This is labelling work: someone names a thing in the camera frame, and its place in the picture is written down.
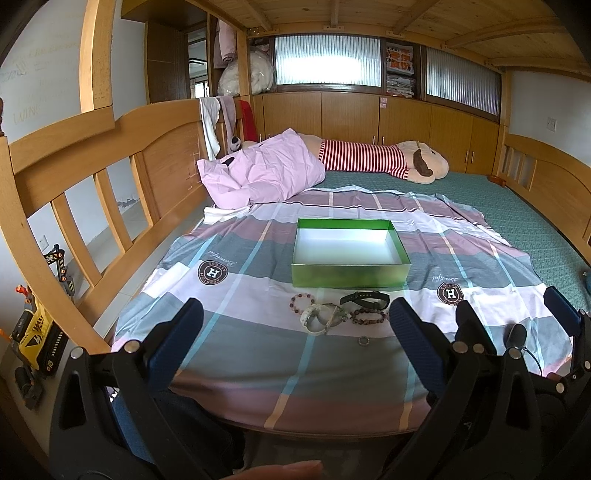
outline wooden ceiling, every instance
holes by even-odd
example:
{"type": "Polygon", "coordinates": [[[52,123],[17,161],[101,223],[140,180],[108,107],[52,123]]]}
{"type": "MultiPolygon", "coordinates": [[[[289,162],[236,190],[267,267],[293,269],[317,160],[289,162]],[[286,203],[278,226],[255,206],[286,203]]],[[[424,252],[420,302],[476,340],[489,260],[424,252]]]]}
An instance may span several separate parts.
{"type": "Polygon", "coordinates": [[[489,66],[591,77],[578,46],[542,0],[187,1],[210,12],[222,11],[226,21],[239,28],[258,27],[249,30],[250,35],[330,27],[370,34],[381,29],[386,36],[399,34],[409,41],[449,48],[489,66]]]}

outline finger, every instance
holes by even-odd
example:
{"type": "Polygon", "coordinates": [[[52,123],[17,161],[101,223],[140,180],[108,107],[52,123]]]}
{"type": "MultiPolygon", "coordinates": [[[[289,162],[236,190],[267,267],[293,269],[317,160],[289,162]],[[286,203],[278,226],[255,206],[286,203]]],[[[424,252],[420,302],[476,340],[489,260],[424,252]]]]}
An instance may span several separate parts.
{"type": "Polygon", "coordinates": [[[320,480],[322,470],[320,460],[310,460],[289,465],[257,466],[225,480],[320,480]]]}

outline red striped shirt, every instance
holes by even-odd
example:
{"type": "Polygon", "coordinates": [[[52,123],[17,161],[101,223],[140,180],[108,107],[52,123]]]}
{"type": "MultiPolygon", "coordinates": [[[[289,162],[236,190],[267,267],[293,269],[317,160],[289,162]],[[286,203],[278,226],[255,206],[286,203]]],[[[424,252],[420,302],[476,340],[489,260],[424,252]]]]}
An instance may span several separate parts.
{"type": "Polygon", "coordinates": [[[318,160],[326,170],[389,173],[404,180],[408,177],[404,154],[396,145],[323,140],[318,160]]]}

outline toy excavator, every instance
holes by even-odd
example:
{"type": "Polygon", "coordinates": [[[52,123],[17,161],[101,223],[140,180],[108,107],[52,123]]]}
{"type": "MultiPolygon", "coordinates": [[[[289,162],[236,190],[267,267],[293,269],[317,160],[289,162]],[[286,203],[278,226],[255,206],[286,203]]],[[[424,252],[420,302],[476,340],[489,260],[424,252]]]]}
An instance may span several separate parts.
{"type": "MultiPolygon", "coordinates": [[[[64,251],[55,244],[44,256],[47,265],[57,263],[57,278],[66,293],[73,298],[74,282],[64,264],[64,251]]],[[[53,322],[45,307],[35,299],[28,287],[19,285],[16,292],[25,296],[25,309],[9,341],[23,363],[22,367],[14,371],[14,377],[25,406],[32,410],[39,405],[43,396],[41,380],[55,375],[68,337],[53,322]]]]}

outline cabinet door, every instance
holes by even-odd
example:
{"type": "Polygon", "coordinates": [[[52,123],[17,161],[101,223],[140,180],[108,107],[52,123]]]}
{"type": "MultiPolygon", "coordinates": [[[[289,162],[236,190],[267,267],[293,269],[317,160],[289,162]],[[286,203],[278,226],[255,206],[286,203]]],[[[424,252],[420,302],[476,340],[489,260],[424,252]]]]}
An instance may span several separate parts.
{"type": "Polygon", "coordinates": [[[263,107],[263,96],[255,95],[252,97],[252,114],[255,118],[257,140],[266,139],[265,136],[265,110],[263,107]]]}
{"type": "Polygon", "coordinates": [[[262,103],[267,138],[288,128],[299,134],[322,136],[320,92],[269,93],[262,103]]]}
{"type": "Polygon", "coordinates": [[[322,138],[378,143],[379,96],[322,92],[322,138]]]}
{"type": "Polygon", "coordinates": [[[419,100],[387,98],[379,109],[379,143],[394,145],[409,140],[429,143],[431,105],[419,100]]]}
{"type": "Polygon", "coordinates": [[[499,125],[483,118],[474,117],[472,124],[472,142],[468,173],[490,175],[495,163],[496,141],[499,137],[499,125]]]}
{"type": "Polygon", "coordinates": [[[433,105],[429,147],[439,152],[451,171],[466,171],[473,116],[450,108],[433,105]]]}

